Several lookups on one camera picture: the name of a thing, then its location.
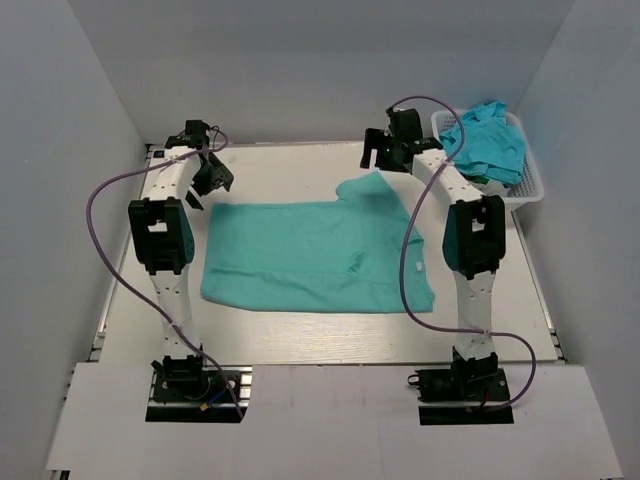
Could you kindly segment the teal green t shirt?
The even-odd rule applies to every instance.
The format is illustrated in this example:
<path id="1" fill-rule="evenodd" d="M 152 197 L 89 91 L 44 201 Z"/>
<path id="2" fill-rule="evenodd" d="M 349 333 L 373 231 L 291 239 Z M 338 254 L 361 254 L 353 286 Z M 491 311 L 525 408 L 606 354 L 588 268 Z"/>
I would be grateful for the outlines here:
<path id="1" fill-rule="evenodd" d="M 425 241 L 378 172 L 336 200 L 212 208 L 201 297 L 264 312 L 429 313 Z"/>

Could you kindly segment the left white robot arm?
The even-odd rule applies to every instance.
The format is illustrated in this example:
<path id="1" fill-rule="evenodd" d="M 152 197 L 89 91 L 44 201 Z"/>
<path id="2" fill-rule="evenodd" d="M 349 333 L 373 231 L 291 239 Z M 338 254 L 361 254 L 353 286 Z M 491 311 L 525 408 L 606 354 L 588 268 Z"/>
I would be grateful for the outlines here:
<path id="1" fill-rule="evenodd" d="M 201 210 L 200 199 L 217 189 L 231 189 L 234 175 L 214 151 L 221 136 L 217 126 L 188 120 L 169 137 L 149 190 L 128 206 L 135 254 L 153 285 L 154 304 L 163 321 L 163 358 L 153 363 L 163 382 L 199 399 L 211 387 L 204 369 L 202 342 L 193 322 L 189 294 L 189 266 L 196 243 L 185 208 Z"/>

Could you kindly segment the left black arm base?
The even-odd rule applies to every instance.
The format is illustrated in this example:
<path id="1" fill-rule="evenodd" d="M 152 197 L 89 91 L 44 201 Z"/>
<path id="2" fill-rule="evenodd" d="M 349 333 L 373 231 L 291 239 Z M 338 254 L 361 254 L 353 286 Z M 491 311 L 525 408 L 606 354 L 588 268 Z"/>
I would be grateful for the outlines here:
<path id="1" fill-rule="evenodd" d="M 246 413 L 252 369 L 221 370 L 201 358 L 166 357 L 151 363 L 148 423 L 238 424 Z"/>

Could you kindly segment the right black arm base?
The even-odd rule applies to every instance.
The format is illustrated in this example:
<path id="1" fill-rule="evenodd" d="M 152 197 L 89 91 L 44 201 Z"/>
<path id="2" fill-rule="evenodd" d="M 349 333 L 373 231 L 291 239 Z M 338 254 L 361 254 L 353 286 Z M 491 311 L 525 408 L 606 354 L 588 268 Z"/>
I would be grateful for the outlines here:
<path id="1" fill-rule="evenodd" d="M 421 369 L 407 377 L 407 384 L 417 390 L 421 426 L 510 425 L 514 423 L 505 372 L 499 368 L 489 379 L 466 386 L 450 369 Z"/>

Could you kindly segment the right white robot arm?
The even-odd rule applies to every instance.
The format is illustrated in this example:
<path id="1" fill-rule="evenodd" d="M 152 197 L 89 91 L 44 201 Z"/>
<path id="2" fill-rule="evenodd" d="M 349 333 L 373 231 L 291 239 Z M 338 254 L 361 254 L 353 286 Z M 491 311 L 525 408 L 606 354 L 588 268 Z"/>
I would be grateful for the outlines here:
<path id="1" fill-rule="evenodd" d="M 446 158 L 423 158 L 427 150 L 443 151 L 434 138 L 424 136 L 415 109 L 386 110 L 387 129 L 365 130 L 360 166 L 371 162 L 381 170 L 409 173 L 425 184 L 447 208 L 442 252 L 454 275 L 458 326 L 452 348 L 450 383 L 461 397 L 472 399 L 498 374 L 498 358 L 491 338 L 492 288 L 506 253 L 505 212 L 501 197 L 482 194 L 453 165 L 466 140 L 460 131 L 458 146 Z"/>

